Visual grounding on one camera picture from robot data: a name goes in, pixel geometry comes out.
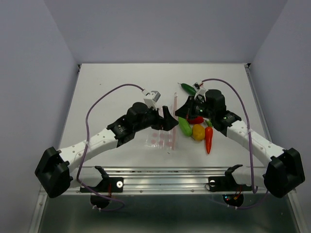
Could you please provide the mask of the red toy bell pepper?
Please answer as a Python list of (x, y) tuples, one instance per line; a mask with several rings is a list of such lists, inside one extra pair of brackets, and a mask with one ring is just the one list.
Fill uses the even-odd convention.
[(201, 117), (201, 116), (198, 116), (198, 117), (196, 117), (196, 118), (192, 118), (192, 119), (187, 119), (187, 122), (189, 123), (189, 124), (191, 124), (191, 125), (195, 125), (195, 124), (201, 124), (201, 123), (203, 123), (205, 120), (204, 120), (204, 118), (203, 117)]

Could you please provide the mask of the clear zip top bag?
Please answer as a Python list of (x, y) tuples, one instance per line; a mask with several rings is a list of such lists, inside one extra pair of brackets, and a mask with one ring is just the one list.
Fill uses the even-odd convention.
[[(175, 92), (173, 101), (169, 106), (169, 111), (174, 119), (178, 121), (177, 116), (174, 113), (177, 110), (177, 98), (178, 94)], [(145, 146), (153, 149), (175, 150), (176, 139), (177, 127), (174, 127), (170, 131), (148, 129)]]

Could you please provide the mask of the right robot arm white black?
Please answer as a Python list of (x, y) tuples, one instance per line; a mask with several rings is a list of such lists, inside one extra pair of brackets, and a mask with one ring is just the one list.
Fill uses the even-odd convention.
[(211, 192), (235, 191), (240, 185), (250, 190), (254, 186), (282, 198), (305, 181), (300, 153), (275, 145), (251, 130), (238, 115), (227, 110), (221, 91), (208, 90), (205, 100), (189, 96), (175, 114), (184, 119), (208, 118), (215, 130), (240, 144), (263, 164), (257, 168), (243, 165), (228, 168), (223, 176), (209, 179)]

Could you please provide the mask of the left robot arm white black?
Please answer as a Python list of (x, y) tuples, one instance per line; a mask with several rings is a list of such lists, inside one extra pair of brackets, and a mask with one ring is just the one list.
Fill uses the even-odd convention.
[(131, 141), (135, 134), (147, 128), (170, 131), (178, 121), (170, 114), (167, 106), (158, 109), (136, 102), (127, 113), (94, 136), (87, 136), (85, 141), (73, 146), (56, 150), (50, 147), (35, 169), (44, 190), (50, 198), (56, 198), (69, 189), (73, 183), (72, 173), (83, 162), (111, 149), (118, 148)]

